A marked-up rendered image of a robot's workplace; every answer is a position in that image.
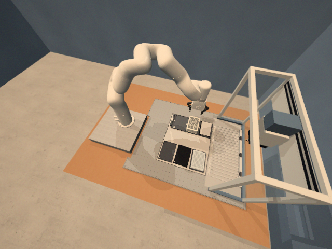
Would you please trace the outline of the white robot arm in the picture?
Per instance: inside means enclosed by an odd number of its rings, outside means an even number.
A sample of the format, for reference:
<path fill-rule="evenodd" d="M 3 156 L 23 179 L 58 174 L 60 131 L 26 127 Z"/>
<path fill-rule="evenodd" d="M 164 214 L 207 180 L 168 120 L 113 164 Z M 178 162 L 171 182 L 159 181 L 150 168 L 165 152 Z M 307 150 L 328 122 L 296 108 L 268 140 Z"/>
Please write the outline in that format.
<path fill-rule="evenodd" d="M 157 59 L 158 58 L 158 59 Z M 180 88 L 182 93 L 191 101 L 205 102 L 212 84 L 207 81 L 191 80 L 187 71 L 174 58 L 172 49 L 163 44 L 138 44 L 134 48 L 134 59 L 122 61 L 111 75 L 107 102 L 118 118 L 118 124 L 128 128 L 134 124 L 134 117 L 130 114 L 124 99 L 133 78 L 145 75 L 152 68 L 152 60 L 158 61 L 159 68 L 168 75 Z"/>

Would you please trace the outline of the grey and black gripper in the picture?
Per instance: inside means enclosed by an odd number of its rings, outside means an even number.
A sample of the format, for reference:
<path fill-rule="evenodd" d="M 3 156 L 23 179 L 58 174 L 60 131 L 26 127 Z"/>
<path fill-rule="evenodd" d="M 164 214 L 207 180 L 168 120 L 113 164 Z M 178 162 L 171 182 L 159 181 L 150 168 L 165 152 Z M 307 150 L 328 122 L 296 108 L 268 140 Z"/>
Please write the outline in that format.
<path fill-rule="evenodd" d="M 187 105 L 189 107 L 189 112 L 191 111 L 191 109 L 196 109 L 196 110 L 200 110 L 201 115 L 202 115 L 203 112 L 209 110 L 209 107 L 206 106 L 206 102 L 207 102 L 207 99 L 205 102 L 198 102 L 198 101 L 187 102 Z"/>

